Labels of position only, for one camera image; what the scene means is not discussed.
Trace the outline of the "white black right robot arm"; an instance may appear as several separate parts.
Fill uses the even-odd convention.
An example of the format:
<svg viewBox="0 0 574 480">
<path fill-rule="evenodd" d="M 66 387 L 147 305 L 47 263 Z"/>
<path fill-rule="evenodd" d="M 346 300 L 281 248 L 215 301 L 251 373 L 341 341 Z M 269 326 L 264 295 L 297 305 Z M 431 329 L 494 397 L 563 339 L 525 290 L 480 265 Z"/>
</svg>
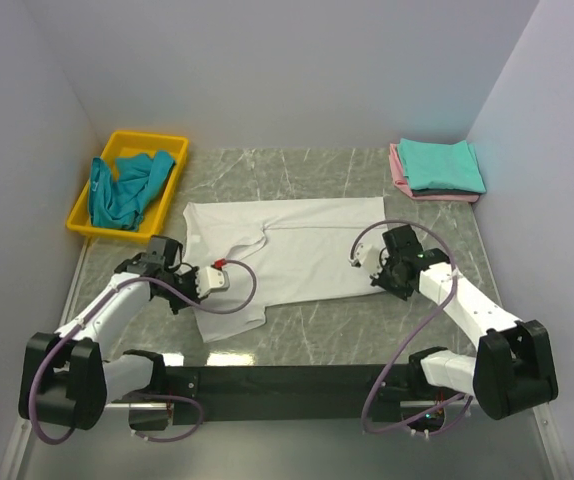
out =
<svg viewBox="0 0 574 480">
<path fill-rule="evenodd" d="M 474 398 L 492 419 L 547 404 L 559 395 L 547 329 L 523 321 L 474 286 L 459 270 L 445 243 L 422 246 L 413 225 L 385 231 L 383 247 L 355 243 L 354 266 L 374 287 L 402 300 L 418 293 L 447 315 L 475 348 L 472 356 L 433 347 L 410 356 L 406 387 L 427 399 L 439 389 Z"/>
</svg>

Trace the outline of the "white t shirt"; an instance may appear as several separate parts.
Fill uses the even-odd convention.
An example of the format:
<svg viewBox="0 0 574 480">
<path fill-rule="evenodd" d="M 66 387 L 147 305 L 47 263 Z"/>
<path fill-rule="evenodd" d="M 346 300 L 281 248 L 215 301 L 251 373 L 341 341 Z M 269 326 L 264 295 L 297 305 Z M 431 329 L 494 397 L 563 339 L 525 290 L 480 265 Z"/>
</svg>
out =
<svg viewBox="0 0 574 480">
<path fill-rule="evenodd" d="M 369 276 L 349 262 L 367 226 L 385 218 L 384 200 L 332 198 L 190 203 L 185 260 L 204 266 L 219 259 L 230 287 L 195 313 L 203 341 L 227 339 L 266 321 L 269 306 L 370 295 Z"/>
</svg>

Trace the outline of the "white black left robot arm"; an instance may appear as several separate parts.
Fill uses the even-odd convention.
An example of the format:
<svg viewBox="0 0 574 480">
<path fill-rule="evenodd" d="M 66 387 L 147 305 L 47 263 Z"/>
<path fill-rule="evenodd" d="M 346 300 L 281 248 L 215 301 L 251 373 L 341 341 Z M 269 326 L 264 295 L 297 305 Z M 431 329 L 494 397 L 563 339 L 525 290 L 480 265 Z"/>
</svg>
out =
<svg viewBox="0 0 574 480">
<path fill-rule="evenodd" d="M 154 298 L 174 313 L 198 300 L 197 268 L 178 271 L 179 241 L 154 236 L 145 251 L 123 261 L 101 293 L 73 320 L 28 341 L 18 400 L 20 416 L 89 430 L 105 406 L 125 396 L 146 402 L 169 392 L 162 354 L 127 350 L 109 360 L 108 351 L 130 321 Z"/>
</svg>

